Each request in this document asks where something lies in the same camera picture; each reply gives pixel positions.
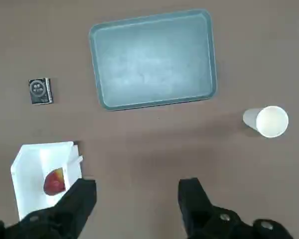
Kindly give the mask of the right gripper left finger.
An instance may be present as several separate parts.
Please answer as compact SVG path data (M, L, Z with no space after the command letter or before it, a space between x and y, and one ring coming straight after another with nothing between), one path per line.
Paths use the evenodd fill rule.
M95 205L96 181L78 179L55 206L9 227L0 221L0 239L77 239Z

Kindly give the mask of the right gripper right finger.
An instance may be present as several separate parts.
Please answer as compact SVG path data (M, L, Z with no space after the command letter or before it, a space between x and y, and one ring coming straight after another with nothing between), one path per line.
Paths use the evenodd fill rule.
M234 211L213 205L197 178L181 179L178 204L189 239L292 239L280 223L257 219L244 223Z

